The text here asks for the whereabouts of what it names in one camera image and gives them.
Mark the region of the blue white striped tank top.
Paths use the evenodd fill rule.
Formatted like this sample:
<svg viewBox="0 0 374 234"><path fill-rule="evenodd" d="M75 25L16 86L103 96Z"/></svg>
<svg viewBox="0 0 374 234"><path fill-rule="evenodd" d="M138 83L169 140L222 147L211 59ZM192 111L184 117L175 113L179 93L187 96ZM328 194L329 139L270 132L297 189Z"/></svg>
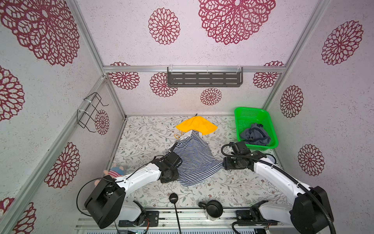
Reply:
<svg viewBox="0 0 374 234"><path fill-rule="evenodd" d="M202 133L195 130L185 133L163 154L166 155L170 151L182 159L178 167L178 181L183 186L196 185L224 168L223 162L213 156L208 143L203 140Z"/></svg>

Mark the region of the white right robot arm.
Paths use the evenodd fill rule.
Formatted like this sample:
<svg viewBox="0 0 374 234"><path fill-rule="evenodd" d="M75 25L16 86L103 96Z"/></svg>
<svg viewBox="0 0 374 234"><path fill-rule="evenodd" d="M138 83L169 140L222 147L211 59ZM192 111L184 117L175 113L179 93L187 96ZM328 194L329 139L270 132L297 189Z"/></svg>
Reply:
<svg viewBox="0 0 374 234"><path fill-rule="evenodd" d="M271 182L286 197L289 205L262 200L251 206L249 217L237 220L236 226L291 224L300 234L317 234L325 228L335 234L334 216L324 189L311 187L295 179L276 165L270 154L250 151L244 142L231 142L221 147L225 170L249 169Z"/></svg>

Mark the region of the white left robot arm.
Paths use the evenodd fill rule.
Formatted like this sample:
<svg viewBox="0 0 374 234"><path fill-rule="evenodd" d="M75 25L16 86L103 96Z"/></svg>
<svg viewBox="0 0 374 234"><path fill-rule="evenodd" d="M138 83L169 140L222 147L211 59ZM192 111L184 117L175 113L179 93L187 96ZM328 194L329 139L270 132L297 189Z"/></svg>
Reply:
<svg viewBox="0 0 374 234"><path fill-rule="evenodd" d="M128 201L127 197L155 181L176 181L179 178L178 167L182 162L176 153L169 152L160 158L155 157L131 174L116 178L107 175L99 180L86 199L84 207L100 229L123 220L140 226L146 222L146 210L139 202Z"/></svg>

